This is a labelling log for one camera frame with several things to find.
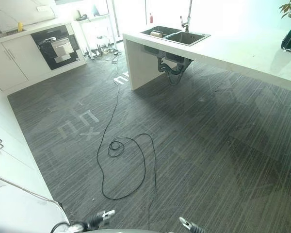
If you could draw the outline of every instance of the cable on floor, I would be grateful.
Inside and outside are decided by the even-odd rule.
[[[122,52],[116,51],[114,53],[114,58],[112,60],[107,60],[107,59],[101,58],[101,56],[98,58],[98,60],[103,60],[103,61],[111,62],[111,64],[116,65],[116,74],[117,74],[118,73],[117,72],[117,68],[118,68],[118,57],[120,55],[122,55]]]
[[[110,199],[110,200],[120,200],[120,199],[124,199],[124,198],[130,196],[131,194],[133,194],[134,192],[136,192],[141,187],[141,185],[143,184],[143,182],[145,180],[145,177],[146,177],[146,162],[145,162],[144,152],[142,151],[140,145],[136,142],[136,139],[138,137],[140,137],[140,136],[144,136],[144,135],[145,136],[148,136],[151,139],[151,144],[152,144],[153,153],[154,153],[154,193],[153,193],[153,198],[152,198],[152,200],[151,200],[151,202],[149,204],[149,207],[148,207],[148,230],[150,230],[150,208],[151,208],[152,203],[153,203],[153,201],[155,199],[155,196],[156,196],[156,151],[155,151],[155,147],[154,147],[153,138],[151,137],[151,135],[149,135],[147,133],[141,133],[141,134],[136,135],[133,138],[125,137],[125,136],[119,136],[119,137],[114,138],[111,141],[111,143],[109,144],[109,147],[108,147],[108,155],[110,157],[118,157],[118,156],[122,155],[124,153],[124,151],[125,151],[125,145],[128,144],[128,143],[130,143],[130,142],[133,142],[138,147],[138,149],[139,149],[139,151],[140,151],[140,153],[141,153],[141,155],[143,157],[144,174],[143,174],[142,180],[139,182],[139,185],[134,190],[130,191],[128,194],[126,194],[126,195],[124,195],[122,197],[114,198],[114,197],[111,197],[111,196],[107,196],[105,194],[104,190],[103,190],[103,184],[104,184],[104,181],[105,181],[105,177],[104,177],[103,169],[102,169],[102,167],[101,167],[101,165],[99,163],[99,160],[98,160],[98,155],[99,155],[99,151],[101,149],[101,145],[102,145],[103,139],[105,137],[106,131],[107,131],[107,129],[108,129],[108,127],[109,127],[112,119],[113,119],[113,116],[114,116],[116,107],[118,105],[118,96],[119,96],[119,92],[120,92],[120,87],[119,87],[119,85],[115,81],[113,81],[113,82],[117,85],[116,104],[115,104],[115,107],[114,107],[114,109],[112,111],[111,118],[110,118],[110,120],[109,120],[106,128],[104,129],[104,132],[102,134],[102,139],[101,139],[101,142],[100,142],[100,145],[98,147],[97,154],[96,154],[96,161],[97,161],[98,166],[99,166],[99,168],[101,170],[101,173],[102,173],[101,192],[102,192],[103,196],[105,198],[107,198],[107,199]],[[118,151],[118,154],[111,155],[110,154],[110,151]]]

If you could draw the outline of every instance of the black cable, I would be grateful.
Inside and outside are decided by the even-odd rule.
[[[102,195],[103,195],[105,198],[107,198],[107,199],[110,199],[110,200],[120,200],[120,199],[123,199],[123,198],[126,198],[126,197],[130,196],[131,194],[133,194],[134,192],[136,192],[136,191],[140,188],[140,186],[143,184],[143,182],[144,182],[144,180],[145,180],[145,177],[146,177],[146,162],[145,162],[145,155],[144,155],[144,153],[143,153],[143,151],[142,151],[140,145],[135,141],[135,139],[138,138],[138,137],[140,137],[140,136],[142,136],[142,135],[146,135],[146,136],[148,136],[148,137],[151,139],[151,143],[152,143],[152,147],[153,147],[153,152],[154,152],[154,194],[153,194],[152,201],[151,201],[151,203],[149,204],[149,207],[148,207],[148,229],[150,230],[150,208],[151,208],[152,203],[153,203],[153,201],[154,201],[154,198],[155,198],[155,196],[156,196],[156,151],[155,151],[155,147],[154,147],[153,138],[151,137],[151,135],[149,135],[149,134],[147,134],[147,133],[141,133],[141,134],[136,135],[136,136],[133,137],[133,138],[125,137],[125,136],[120,136],[120,137],[116,137],[116,138],[114,138],[114,139],[111,141],[111,143],[109,144],[109,147],[108,147],[108,155],[109,155],[110,157],[118,157],[118,156],[122,155],[122,154],[124,153],[124,150],[125,150],[125,145],[126,145],[127,143],[129,143],[129,142],[134,142],[134,143],[136,144],[136,146],[138,147],[138,149],[139,149],[139,151],[141,152],[141,155],[142,155],[142,157],[143,157],[144,174],[143,174],[143,178],[142,178],[141,182],[139,183],[139,185],[138,185],[135,189],[133,189],[132,191],[130,191],[128,194],[126,194],[126,195],[124,195],[124,196],[122,196],[122,197],[119,197],[119,198],[109,197],[109,196],[107,196],[107,195],[104,193],[104,191],[103,191],[103,183],[104,183],[104,179],[105,179],[105,177],[104,177],[103,169],[102,169],[102,167],[101,167],[101,165],[100,165],[100,163],[99,163],[99,160],[98,160],[98,155],[99,155],[99,151],[100,151],[100,148],[101,148],[101,145],[102,145],[103,139],[104,139],[104,137],[105,137],[105,134],[106,134],[107,128],[109,127],[109,125],[110,125],[110,123],[111,123],[111,121],[112,121],[112,119],[113,119],[113,116],[114,116],[114,113],[115,113],[116,107],[117,107],[117,105],[118,105],[118,96],[119,96],[119,92],[120,92],[120,87],[119,87],[119,85],[118,85],[115,81],[113,81],[113,82],[117,85],[116,104],[115,104],[115,107],[114,107],[113,112],[112,112],[112,114],[111,114],[111,118],[110,118],[110,120],[109,120],[109,122],[108,122],[108,124],[107,124],[107,126],[106,126],[106,128],[105,128],[105,130],[104,130],[104,132],[103,132],[102,139],[101,139],[101,142],[100,142],[100,145],[99,145],[99,147],[98,147],[97,154],[96,154],[96,161],[97,161],[98,166],[99,166],[99,168],[100,168],[100,170],[101,170],[101,173],[102,173],[101,192],[102,192]],[[127,140],[127,142],[122,143],[122,142],[119,141],[119,140],[121,140],[121,139]],[[116,154],[116,155],[110,155],[110,151],[111,151],[111,150],[113,150],[113,151],[117,151],[117,150],[118,150],[119,153]]]
[[[61,225],[66,225],[66,226],[70,226],[67,222],[59,222],[57,223],[53,228],[52,230],[50,231],[50,233],[54,233],[54,231]]]

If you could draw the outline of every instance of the green leaf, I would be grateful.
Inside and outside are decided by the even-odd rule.
[[[286,13],[288,10],[289,10],[289,6],[286,5],[286,6],[283,8],[283,13]]]
[[[283,18],[284,16],[286,16],[288,13],[285,13],[281,18]]]

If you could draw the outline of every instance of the kitchen island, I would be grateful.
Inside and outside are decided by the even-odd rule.
[[[281,30],[241,35],[216,35],[186,46],[139,32],[123,34],[132,90],[160,76],[158,60],[143,52],[148,46],[194,61],[262,80],[291,91],[291,52],[280,48],[287,32]],[[176,64],[165,61],[170,67]]]

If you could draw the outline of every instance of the white cabinet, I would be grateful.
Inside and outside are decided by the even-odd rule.
[[[27,78],[14,62],[9,51],[0,44],[0,89],[3,91],[25,81]]]
[[[0,43],[0,89],[14,87],[50,72],[31,35]]]
[[[2,44],[28,80],[50,72],[31,35],[8,40]]]
[[[0,148],[1,177],[52,199],[11,105],[2,91],[0,91]]]
[[[27,166],[33,168],[32,159],[28,154],[25,145],[23,145],[20,141],[11,136],[11,134],[5,131],[1,126],[0,126],[0,139],[2,140],[2,142],[0,143],[3,146],[3,148],[0,149],[0,152],[4,151],[11,155],[12,157],[14,157],[15,159],[22,162],[23,164],[26,164]]]

